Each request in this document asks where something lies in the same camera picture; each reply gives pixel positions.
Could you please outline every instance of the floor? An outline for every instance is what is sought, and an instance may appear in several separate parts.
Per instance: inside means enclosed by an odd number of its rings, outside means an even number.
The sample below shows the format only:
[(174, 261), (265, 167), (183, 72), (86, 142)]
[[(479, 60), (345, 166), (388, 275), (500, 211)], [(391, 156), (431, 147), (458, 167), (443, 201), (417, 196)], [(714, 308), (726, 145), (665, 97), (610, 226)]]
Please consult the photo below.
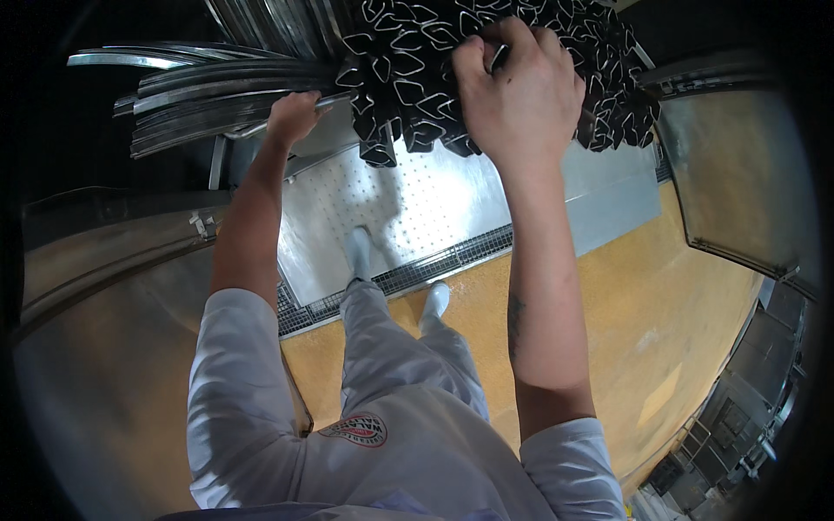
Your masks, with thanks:
[[(746, 268), (688, 248), (674, 185), (660, 191), (660, 217), (578, 260), (596, 410), (626, 497), (706, 397), (761, 284)], [(469, 340), (492, 423), (517, 451), (509, 276), (505, 255), (449, 278), (444, 320)], [(425, 290), (389, 302), (394, 320), (414, 335), (424, 300)], [(282, 349), (316, 428), (337, 420), (341, 322), (289, 338)]]

